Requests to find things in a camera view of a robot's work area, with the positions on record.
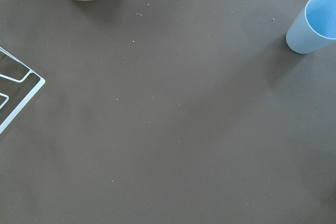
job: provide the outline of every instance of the plastic cup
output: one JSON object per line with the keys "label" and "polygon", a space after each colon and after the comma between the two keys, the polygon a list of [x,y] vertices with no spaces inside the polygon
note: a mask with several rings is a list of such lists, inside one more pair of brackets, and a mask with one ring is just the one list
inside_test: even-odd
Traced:
{"label": "plastic cup", "polygon": [[286,41],[299,54],[336,41],[336,0],[309,0],[288,29]]}

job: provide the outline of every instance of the white wire rack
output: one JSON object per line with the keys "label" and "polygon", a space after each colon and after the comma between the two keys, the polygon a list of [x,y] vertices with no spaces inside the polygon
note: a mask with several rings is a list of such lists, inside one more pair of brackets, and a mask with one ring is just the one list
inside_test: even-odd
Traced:
{"label": "white wire rack", "polygon": [[2,80],[2,82],[0,82],[0,97],[2,98],[2,103],[0,104],[1,134],[14,117],[43,86],[45,80],[2,47],[0,47],[0,54],[2,55],[0,65],[2,64],[1,60],[7,60],[6,58],[9,57],[8,59],[14,60],[14,65],[24,71],[21,78],[11,77],[7,73],[0,73],[0,80]]}

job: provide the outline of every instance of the gray table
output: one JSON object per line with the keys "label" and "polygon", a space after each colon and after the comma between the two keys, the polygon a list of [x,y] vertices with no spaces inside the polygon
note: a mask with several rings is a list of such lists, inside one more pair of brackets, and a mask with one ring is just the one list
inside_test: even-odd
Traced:
{"label": "gray table", "polygon": [[306,1],[0,0],[46,79],[0,136],[0,223],[336,223],[336,47],[285,42]]}

